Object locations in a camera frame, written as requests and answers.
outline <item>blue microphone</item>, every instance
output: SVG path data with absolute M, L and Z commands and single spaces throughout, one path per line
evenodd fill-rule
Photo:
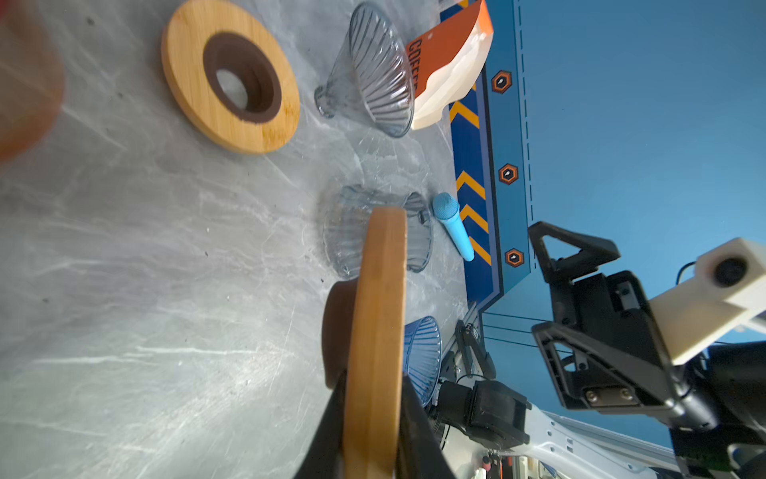
M 457 200 L 449 193 L 439 193 L 432 203 L 434 207 L 434 216 L 441 221 L 441 224 L 447 229 L 452 241 L 457 246 L 460 256 L 466 261 L 473 261 L 473 246 L 466 227 L 463 226 L 463 220 L 460 219 L 460 205 Z

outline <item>orange hexagon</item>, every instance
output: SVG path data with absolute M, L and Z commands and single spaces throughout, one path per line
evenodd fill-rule
M 510 264 L 513 267 L 521 266 L 522 264 L 524 264 L 524 253 L 513 248 L 511 251 L 508 251 L 506 253 L 506 263 Z
M 505 165 L 500 169 L 499 175 L 501 182 L 510 185 L 519 179 L 519 169 L 514 165 Z
M 509 71 L 501 70 L 492 79 L 492 91 L 498 94 L 504 94 L 511 85 L 513 85 L 513 80 Z

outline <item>gray marble surface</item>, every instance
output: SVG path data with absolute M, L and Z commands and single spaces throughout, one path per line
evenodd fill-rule
M 0 166 L 0 477 L 291 477 L 329 397 L 323 205 L 353 182 L 454 193 L 446 120 L 392 140 L 323 119 L 313 90 L 354 2 L 240 2 L 285 50 L 302 111 L 287 146 L 233 154 L 162 75 L 179 0 L 42 4 L 67 92 L 47 138 Z M 437 22 L 436 0 L 382 4 L 405 39 Z M 449 336 L 465 309 L 437 227 L 408 320 Z

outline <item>camera lens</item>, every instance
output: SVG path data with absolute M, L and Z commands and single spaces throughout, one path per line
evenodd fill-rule
M 713 271 L 713 278 L 720 287 L 730 287 L 739 283 L 748 272 L 748 264 L 741 258 L 726 258 Z

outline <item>wooden edge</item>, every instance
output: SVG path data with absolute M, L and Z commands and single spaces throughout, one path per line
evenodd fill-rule
M 391 479 L 401 409 L 407 216 L 376 208 L 354 306 L 343 420 L 345 479 Z

